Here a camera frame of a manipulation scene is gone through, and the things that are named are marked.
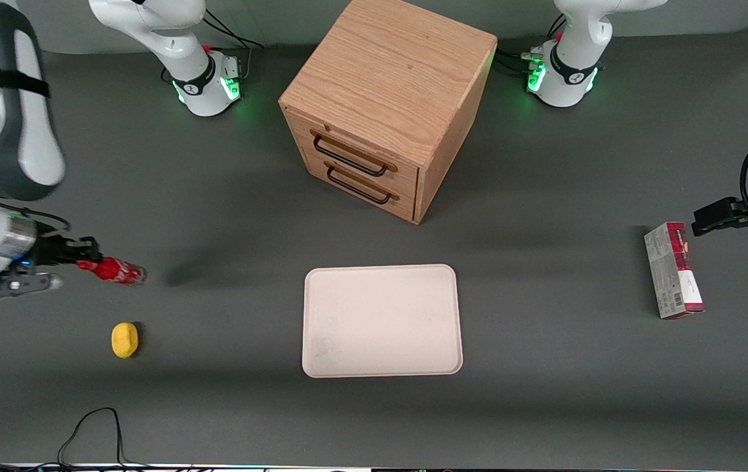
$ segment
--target gray table surface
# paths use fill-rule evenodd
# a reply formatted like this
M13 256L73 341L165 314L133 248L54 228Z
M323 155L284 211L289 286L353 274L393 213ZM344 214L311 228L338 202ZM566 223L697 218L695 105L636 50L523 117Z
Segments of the gray table surface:
M691 239L707 311L676 322L641 244L736 194L748 31L616 39L567 110L493 72L420 227L305 172L277 99L310 52L256 52L244 101L212 119L152 54L48 54L68 178L37 207L151 278L63 268L59 292L0 302L0 461L49 460L114 406L147 462L748 469L748 229ZM424 263L458 273L459 373L305 376L310 269ZM120 361L127 320L146 345ZM113 442L92 418L68 460Z

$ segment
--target drawer front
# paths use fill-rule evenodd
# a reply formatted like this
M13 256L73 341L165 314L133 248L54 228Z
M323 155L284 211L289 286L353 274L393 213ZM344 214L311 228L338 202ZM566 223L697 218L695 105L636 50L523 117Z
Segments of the drawer front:
M287 112L286 120L310 172L313 172L313 164L326 161L341 167L350 176L374 182L378 188L414 200L418 168L371 156L331 135L324 125L295 114Z
M380 186L379 182L358 176L345 165L332 162L330 159L320 159L320 161L308 159L307 169L324 182L368 201L386 212L408 221L412 221L414 217L414 198L406 197L396 191L389 191Z

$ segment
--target black strap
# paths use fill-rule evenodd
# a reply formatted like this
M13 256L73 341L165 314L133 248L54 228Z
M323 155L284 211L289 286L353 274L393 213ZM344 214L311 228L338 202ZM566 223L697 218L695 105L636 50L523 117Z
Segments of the black strap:
M50 98L50 86L19 71L0 71L0 89L20 89Z
M180 81L178 79L173 79L174 83L179 87L179 89L184 90L187 95L201 95L202 91L205 89L205 86L209 83L211 83L212 80L214 80L214 77L216 76L216 62L213 57L205 55L208 57L208 66L205 67L205 71L202 72L202 75L199 77L194 78L191 81Z
M549 59L551 62L551 66L553 66L554 70L559 72L559 74L563 76L563 81L566 81L566 84L568 85L577 85L582 83L584 79L592 74L592 72L595 70L595 67L598 67L598 64L593 64L586 69L575 69L572 66L567 66L562 60L560 60L560 56L557 56L557 45L554 45L554 47L551 48Z

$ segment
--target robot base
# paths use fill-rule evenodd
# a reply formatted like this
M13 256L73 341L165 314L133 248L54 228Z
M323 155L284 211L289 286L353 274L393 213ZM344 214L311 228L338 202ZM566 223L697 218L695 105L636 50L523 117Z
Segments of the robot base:
M239 63L236 57L224 56L221 52L211 51L208 56L216 63L216 76L199 95L182 93L173 83L178 99L194 115L212 117L223 113L240 98Z
M584 78L581 83L569 85L563 79L563 76L554 69L549 60L542 59L550 56L551 50L555 46L557 46L557 41L552 39L530 50L531 61L532 64L536 65L536 68L533 68L528 75L526 89L539 96L542 101L551 105L551 107L568 108L578 104L583 96L592 90L598 68L589 78Z

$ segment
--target green indicator light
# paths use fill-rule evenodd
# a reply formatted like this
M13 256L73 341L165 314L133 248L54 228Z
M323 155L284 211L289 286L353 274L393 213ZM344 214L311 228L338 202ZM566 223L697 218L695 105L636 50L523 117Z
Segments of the green indicator light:
M184 104L184 96L182 96L182 91L178 89L178 86L176 85L176 81L172 82L172 87L176 89L176 93L178 94L178 101Z
M545 77L545 66L539 65L538 68L534 69L532 76L528 78L528 88L532 92L536 92L542 85L542 79Z
M589 79L589 85L586 86L586 91L589 92L592 90L593 84L595 84L595 76L598 75L598 67L595 67L595 70L592 71L592 78Z
M227 97L231 99L231 101L235 101L239 98L239 82L235 79L226 79L225 77L219 77L219 83L222 84L223 89L225 89L225 93L227 94Z

